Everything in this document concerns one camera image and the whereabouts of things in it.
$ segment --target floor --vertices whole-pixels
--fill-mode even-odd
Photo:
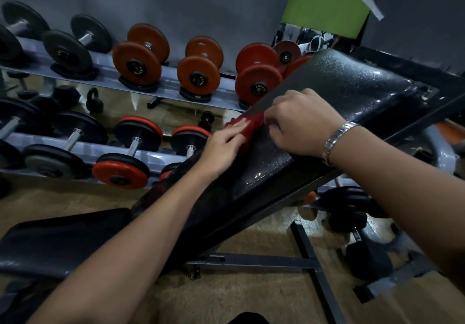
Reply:
[[[28,79],[28,84],[39,85],[34,78]],[[177,125],[197,122],[201,114],[193,105],[179,108],[171,102],[148,111],[147,96],[140,97],[134,109],[128,93],[99,90],[106,109],[98,119],[108,128],[122,115],[139,114],[153,119],[169,134]],[[218,117],[215,128],[221,126],[221,116],[234,115],[213,111]],[[39,177],[8,175],[8,178],[13,182],[14,191],[0,200],[0,236],[22,221],[131,207],[145,192]],[[299,256],[288,230],[289,224],[297,220],[310,237],[347,323],[465,323],[465,297],[437,273],[412,280],[384,297],[360,304],[352,288],[362,282],[350,275],[336,252],[348,239],[346,235],[329,232],[325,217],[324,212],[315,215],[308,208],[287,207],[228,239],[219,251]],[[380,237],[392,237],[388,222],[371,221]],[[203,271],[201,279],[195,281],[177,271],[162,277],[148,292],[132,323],[223,324],[243,311],[258,312],[272,324],[326,323],[308,274],[221,271]]]

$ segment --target red cloth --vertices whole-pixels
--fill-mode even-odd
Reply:
[[[233,118],[231,119],[228,123],[225,124],[225,127],[231,126],[233,124],[236,124],[243,118],[247,118],[247,121],[250,121],[247,127],[245,127],[241,134],[246,137],[247,141],[241,146],[239,150],[239,155],[245,154],[249,147],[250,143],[252,141],[253,135],[255,132],[260,129],[263,126],[264,118],[263,118],[263,112],[256,113],[254,115],[242,115],[238,118]]]

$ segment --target silver bracelet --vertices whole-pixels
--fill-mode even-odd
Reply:
[[[331,150],[333,150],[334,145],[336,142],[346,133],[348,130],[350,130],[353,127],[357,127],[359,124],[354,123],[354,122],[347,122],[343,126],[341,126],[338,130],[336,130],[333,135],[330,136],[328,141],[325,144],[325,149],[323,150],[323,153],[321,154],[321,158],[323,159],[323,162],[325,165],[332,166],[328,162],[329,154],[331,153]]]

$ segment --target hand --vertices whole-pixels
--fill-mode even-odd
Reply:
[[[206,173],[212,181],[217,179],[232,165],[239,148],[247,141],[246,137],[239,133],[248,124],[249,121],[244,118],[233,126],[213,133],[208,138],[195,168],[201,173]]]
[[[292,154],[321,157],[326,141],[346,120],[311,89],[288,90],[264,112],[275,144]]]

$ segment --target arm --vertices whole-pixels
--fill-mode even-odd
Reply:
[[[315,157],[321,157],[325,142],[346,123],[310,89],[276,98],[265,120],[280,148]],[[363,127],[346,132],[329,161],[362,186],[465,292],[465,181],[403,153]]]
[[[127,323],[160,274],[195,201],[234,161],[246,126],[240,121],[214,133],[194,167],[62,282],[28,324]]]

